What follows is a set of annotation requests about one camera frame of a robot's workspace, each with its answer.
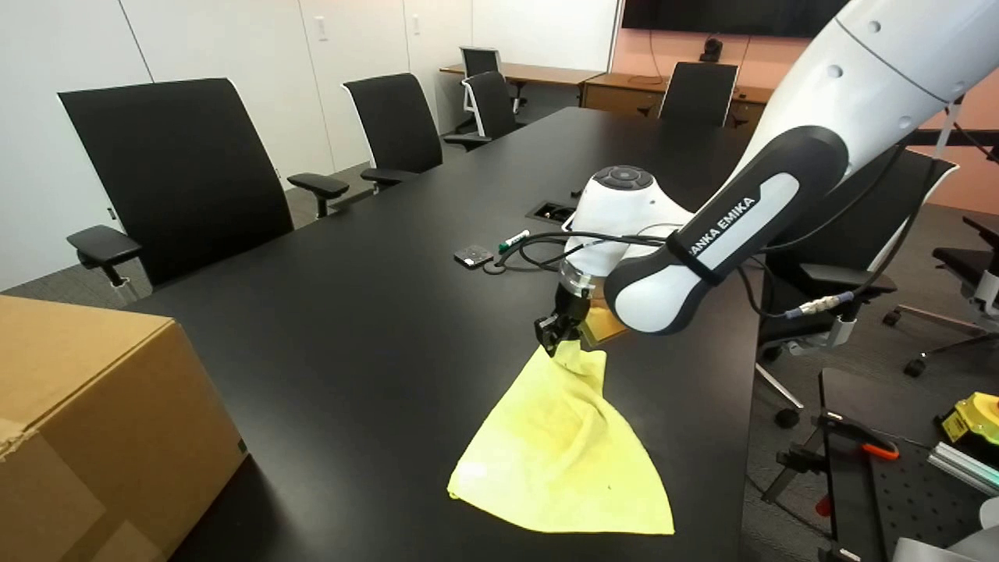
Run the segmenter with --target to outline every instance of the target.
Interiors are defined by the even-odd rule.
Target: black office chair
[[[464,84],[471,101],[476,130],[481,137],[497,140],[521,127],[521,120],[513,113],[510,84],[499,71],[468,74]]]
[[[872,271],[893,259],[906,224],[951,171],[951,161],[896,146],[799,216],[765,253],[761,308],[785,312],[828,294],[858,294],[819,315],[761,317],[759,362],[774,362],[785,350],[799,355],[842,347],[863,307],[893,289],[886,274],[867,280]],[[756,371],[789,402],[777,423],[796,423],[804,402],[761,365]]]
[[[971,216],[966,216],[966,224],[971,224],[991,250],[938,247],[934,259],[962,280],[962,294],[978,307],[981,315],[999,317],[999,229],[991,229]],[[930,317],[975,333],[969,339],[918,352],[913,362],[906,362],[906,374],[913,378],[918,378],[934,355],[999,339],[996,330],[987,330],[962,317],[938,315],[918,307],[896,307],[891,315],[884,315],[884,323],[900,323],[902,315]]]
[[[348,82],[374,152],[374,167],[364,179],[377,186],[403,185],[443,161],[438,125],[417,74],[374,74]],[[450,142],[483,142],[479,134],[446,134]]]
[[[499,50],[490,50],[490,46],[464,46],[464,63],[467,63],[467,77],[483,74],[483,71],[504,74],[504,68],[499,68]],[[468,91],[467,91],[467,96],[464,96],[464,108],[467,108],[467,113],[476,113]]]
[[[722,127],[728,120],[733,84],[738,66],[678,63],[660,106],[663,127]]]
[[[290,230],[275,165],[226,77],[60,93],[126,224],[70,237],[89,269],[141,259],[156,284]],[[317,182],[334,198],[348,185]]]
[[[499,50],[464,46],[467,74],[499,71]]]

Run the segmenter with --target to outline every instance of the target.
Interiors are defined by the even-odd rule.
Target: television screen
[[[621,28],[708,35],[819,35],[847,0],[629,0]]]

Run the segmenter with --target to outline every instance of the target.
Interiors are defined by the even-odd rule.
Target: mesh chair back
[[[738,66],[678,63],[663,96],[663,127],[722,127],[728,117]]]
[[[789,308],[806,298],[824,297],[819,294],[804,266],[823,262],[849,271],[874,271],[881,259],[886,259],[896,234],[909,217],[918,216],[923,204],[941,182],[954,171],[951,161],[909,152],[902,146],[884,152],[847,185],[839,185],[824,204],[804,212],[772,247],[789,244],[785,250],[772,250],[765,256],[770,274],[761,284],[765,308]],[[806,315],[795,320],[765,317],[759,323],[759,342],[824,333],[836,320],[828,315]]]
[[[377,167],[427,171],[443,161],[438,125],[417,74],[348,82]]]
[[[519,127],[519,117],[513,115],[510,84],[499,71],[468,74],[467,86],[471,96],[479,134],[504,137]]]
[[[60,93],[153,284],[290,230],[286,186],[226,77]]]
[[[499,50],[464,46],[467,74],[499,71]]]

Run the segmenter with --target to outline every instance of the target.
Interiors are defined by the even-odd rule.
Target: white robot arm
[[[605,303],[633,330],[688,323],[707,286],[774,240],[786,221],[969,93],[999,63],[999,0],[853,0],[786,71],[738,161],[684,212],[637,167],[608,167],[581,194],[574,230],[652,234],[664,247],[566,244],[562,289]]]

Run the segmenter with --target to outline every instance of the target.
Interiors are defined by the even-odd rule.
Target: cardboard box
[[[0,297],[0,557],[170,557],[244,442],[172,317]]]

